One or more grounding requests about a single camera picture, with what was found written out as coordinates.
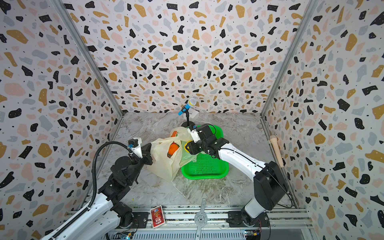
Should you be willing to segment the black microphone stand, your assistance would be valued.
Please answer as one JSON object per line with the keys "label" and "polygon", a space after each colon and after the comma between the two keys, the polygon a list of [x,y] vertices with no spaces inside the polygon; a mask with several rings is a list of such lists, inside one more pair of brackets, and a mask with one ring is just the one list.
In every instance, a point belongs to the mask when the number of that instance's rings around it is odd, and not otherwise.
{"label": "black microphone stand", "polygon": [[182,110],[182,113],[186,116],[186,121],[184,123],[182,123],[181,126],[184,128],[189,128],[190,126],[194,126],[195,123],[190,120],[189,110],[184,109],[184,110]]}

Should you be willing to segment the round metal mounting plate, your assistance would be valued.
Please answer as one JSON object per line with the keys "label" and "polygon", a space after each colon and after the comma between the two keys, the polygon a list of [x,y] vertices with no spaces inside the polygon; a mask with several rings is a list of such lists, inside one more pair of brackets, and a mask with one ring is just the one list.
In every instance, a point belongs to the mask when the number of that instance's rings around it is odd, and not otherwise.
{"label": "round metal mounting plate", "polygon": [[198,212],[198,213],[196,213],[194,221],[195,221],[195,224],[198,227],[205,226],[207,224],[207,222],[208,222],[207,214],[205,212]]}

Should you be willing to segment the beige wooden pestle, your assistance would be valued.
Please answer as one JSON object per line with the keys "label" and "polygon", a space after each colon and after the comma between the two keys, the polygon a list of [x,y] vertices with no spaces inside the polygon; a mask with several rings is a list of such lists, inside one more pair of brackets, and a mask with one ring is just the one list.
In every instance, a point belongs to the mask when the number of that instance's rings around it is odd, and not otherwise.
{"label": "beige wooden pestle", "polygon": [[280,152],[280,148],[279,148],[279,145],[278,145],[278,139],[275,135],[271,135],[270,136],[270,143],[273,147],[273,150],[274,150],[274,153],[276,155],[276,159],[278,161],[278,164],[280,166],[280,168],[283,168],[284,167],[284,162],[283,162],[283,158],[282,158],[282,155],[281,155],[281,152]]}

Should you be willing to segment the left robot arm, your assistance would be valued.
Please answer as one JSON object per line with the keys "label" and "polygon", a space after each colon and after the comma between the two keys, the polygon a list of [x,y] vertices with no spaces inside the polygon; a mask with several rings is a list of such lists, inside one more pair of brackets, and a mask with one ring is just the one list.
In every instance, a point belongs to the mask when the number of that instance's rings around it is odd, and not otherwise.
{"label": "left robot arm", "polygon": [[[111,175],[101,186],[97,186],[97,159],[109,145],[118,145],[128,154],[118,158],[111,167]],[[116,228],[123,229],[126,239],[131,239],[138,229],[147,226],[149,214],[133,213],[122,199],[138,182],[145,165],[153,163],[150,143],[141,145],[141,139],[130,139],[129,144],[110,141],[96,151],[92,163],[93,192],[90,201],[51,233],[45,240],[98,240]]]}

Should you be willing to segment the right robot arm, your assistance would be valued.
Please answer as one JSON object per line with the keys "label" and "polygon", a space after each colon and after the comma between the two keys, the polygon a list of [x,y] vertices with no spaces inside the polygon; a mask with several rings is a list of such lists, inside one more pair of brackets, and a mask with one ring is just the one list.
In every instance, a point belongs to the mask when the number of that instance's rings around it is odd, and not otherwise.
{"label": "right robot arm", "polygon": [[265,163],[245,154],[228,140],[217,138],[207,124],[190,126],[188,132],[192,140],[186,143],[187,152],[225,161],[252,180],[254,196],[240,211],[240,224],[254,226],[260,214],[273,210],[287,194],[286,181],[276,162]]}

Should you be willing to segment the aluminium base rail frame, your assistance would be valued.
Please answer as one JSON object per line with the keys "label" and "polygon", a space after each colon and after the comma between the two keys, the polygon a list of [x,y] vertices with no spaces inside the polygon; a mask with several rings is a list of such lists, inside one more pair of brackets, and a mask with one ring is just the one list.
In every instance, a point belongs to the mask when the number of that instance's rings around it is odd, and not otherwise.
{"label": "aluminium base rail frame", "polygon": [[[276,208],[262,213],[252,226],[240,224],[239,206],[163,206],[165,224],[153,228],[151,208],[134,208],[133,213],[149,214],[147,226],[126,239],[116,228],[98,240],[315,240],[314,227],[303,209]],[[205,212],[208,222],[195,224],[195,214]]]}

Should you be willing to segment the blue toy microphone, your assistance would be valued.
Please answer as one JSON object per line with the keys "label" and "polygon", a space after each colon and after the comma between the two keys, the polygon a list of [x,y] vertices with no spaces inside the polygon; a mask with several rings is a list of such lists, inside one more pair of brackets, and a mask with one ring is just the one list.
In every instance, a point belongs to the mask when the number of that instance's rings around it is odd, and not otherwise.
{"label": "blue toy microphone", "polygon": [[184,107],[182,107],[182,109],[179,111],[178,115],[181,116],[183,115],[184,113],[186,113],[190,108],[194,107],[197,103],[197,100],[194,99],[194,98],[190,98],[186,105]]}

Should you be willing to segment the red playing card box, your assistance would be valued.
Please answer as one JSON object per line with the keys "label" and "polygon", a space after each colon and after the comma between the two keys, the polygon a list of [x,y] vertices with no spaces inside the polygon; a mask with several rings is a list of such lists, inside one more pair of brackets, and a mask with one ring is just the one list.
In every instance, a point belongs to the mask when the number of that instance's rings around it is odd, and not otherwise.
{"label": "red playing card box", "polygon": [[162,206],[157,206],[150,210],[152,226],[153,228],[158,228],[165,224],[164,211]]}

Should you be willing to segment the orange tangerine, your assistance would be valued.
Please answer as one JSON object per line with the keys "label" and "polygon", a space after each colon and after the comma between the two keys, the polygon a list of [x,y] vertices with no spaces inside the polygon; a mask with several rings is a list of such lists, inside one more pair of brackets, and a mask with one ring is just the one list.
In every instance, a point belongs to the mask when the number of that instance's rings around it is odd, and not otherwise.
{"label": "orange tangerine", "polygon": [[169,146],[169,149],[168,149],[168,152],[167,152],[167,156],[169,158],[171,158],[174,153],[180,148],[180,146],[178,144],[176,144],[175,142],[173,142],[170,146]]}

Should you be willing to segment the green plastic basket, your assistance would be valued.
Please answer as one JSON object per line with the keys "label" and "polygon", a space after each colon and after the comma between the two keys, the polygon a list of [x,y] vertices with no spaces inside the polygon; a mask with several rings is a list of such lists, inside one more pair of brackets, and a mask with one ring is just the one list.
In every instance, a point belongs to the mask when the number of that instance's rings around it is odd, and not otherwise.
{"label": "green plastic basket", "polygon": [[184,165],[182,174],[190,180],[222,179],[229,172],[229,164],[205,153],[191,155],[185,150],[187,157],[192,160]]}

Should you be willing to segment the cream plastic bag orange print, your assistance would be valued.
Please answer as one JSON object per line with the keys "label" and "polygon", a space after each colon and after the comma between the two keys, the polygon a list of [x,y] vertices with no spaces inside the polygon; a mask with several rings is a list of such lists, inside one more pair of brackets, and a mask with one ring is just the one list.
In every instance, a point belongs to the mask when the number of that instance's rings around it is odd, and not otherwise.
{"label": "cream plastic bag orange print", "polygon": [[185,145],[193,140],[187,128],[178,127],[171,131],[168,138],[158,138],[152,142],[151,157],[153,164],[147,169],[159,178],[172,182],[180,168],[197,160]]}

